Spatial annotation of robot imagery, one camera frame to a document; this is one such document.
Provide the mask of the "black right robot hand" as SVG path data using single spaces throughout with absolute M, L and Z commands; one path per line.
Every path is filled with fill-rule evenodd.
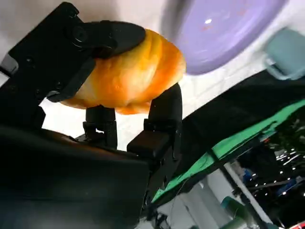
M 84 23 L 61 3 L 17 43 L 0 70 L 0 226 L 3 229 L 133 229 L 146 218 L 167 229 L 152 199 L 180 160 L 182 95 L 178 84 L 152 101 L 144 129 L 117 150 L 113 109 L 86 111 L 78 138 L 42 128 L 47 98 L 74 96 L 94 58 L 126 53 L 142 27 Z

